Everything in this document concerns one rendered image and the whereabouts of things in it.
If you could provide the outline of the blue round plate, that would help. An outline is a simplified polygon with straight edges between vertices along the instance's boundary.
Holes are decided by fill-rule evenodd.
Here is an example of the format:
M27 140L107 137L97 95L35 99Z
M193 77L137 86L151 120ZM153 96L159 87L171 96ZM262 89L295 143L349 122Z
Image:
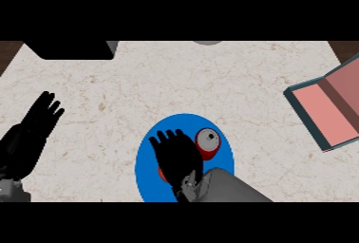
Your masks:
M196 139L197 133L203 128L212 128L218 131L222 145L219 152L212 160L205 161L205 172L212 168L222 168L231 174L236 173L236 158L233 148L221 128L205 117L196 114L178 114L163 119L147 136L144 137L137 156L135 175L141 196L147 202L177 202L172 186L160 178L157 171L157 159L150 142L150 137L157 136L157 131L166 132L168 130L182 130L184 134Z

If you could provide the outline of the red tomato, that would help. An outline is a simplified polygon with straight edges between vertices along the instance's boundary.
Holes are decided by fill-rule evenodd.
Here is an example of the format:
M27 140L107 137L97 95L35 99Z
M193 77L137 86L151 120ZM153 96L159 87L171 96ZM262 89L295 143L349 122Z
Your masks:
M157 167L157 171L159 171L160 178L162 178L163 181L169 184L169 181L168 181L168 179L166 179L166 177L165 177L163 170L162 170L160 167Z

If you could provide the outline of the red can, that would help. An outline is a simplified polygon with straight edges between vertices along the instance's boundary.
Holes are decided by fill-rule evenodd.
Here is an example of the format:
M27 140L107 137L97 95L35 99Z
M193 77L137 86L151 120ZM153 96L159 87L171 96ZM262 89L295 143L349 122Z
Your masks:
M212 160L222 145L218 131L209 127L203 128L196 136L196 144L203 156L203 160Z

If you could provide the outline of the pink and teal cardboard box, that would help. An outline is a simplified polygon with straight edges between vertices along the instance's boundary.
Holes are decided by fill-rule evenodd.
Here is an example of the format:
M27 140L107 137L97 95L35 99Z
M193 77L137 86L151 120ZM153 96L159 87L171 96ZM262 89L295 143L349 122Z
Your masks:
M323 152L359 140L359 52L284 95Z

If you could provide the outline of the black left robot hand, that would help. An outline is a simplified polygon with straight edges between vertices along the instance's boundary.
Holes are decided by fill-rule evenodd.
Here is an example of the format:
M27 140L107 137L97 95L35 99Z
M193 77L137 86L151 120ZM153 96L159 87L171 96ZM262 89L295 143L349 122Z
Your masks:
M24 179L33 172L66 109L54 101L55 94L44 91L23 122L8 131L0 140L0 179Z

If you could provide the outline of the black appliance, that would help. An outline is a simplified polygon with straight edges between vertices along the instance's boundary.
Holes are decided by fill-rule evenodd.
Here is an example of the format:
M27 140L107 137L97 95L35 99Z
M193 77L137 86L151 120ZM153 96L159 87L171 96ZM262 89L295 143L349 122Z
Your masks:
M26 41L45 60L113 60L119 41L45 40Z

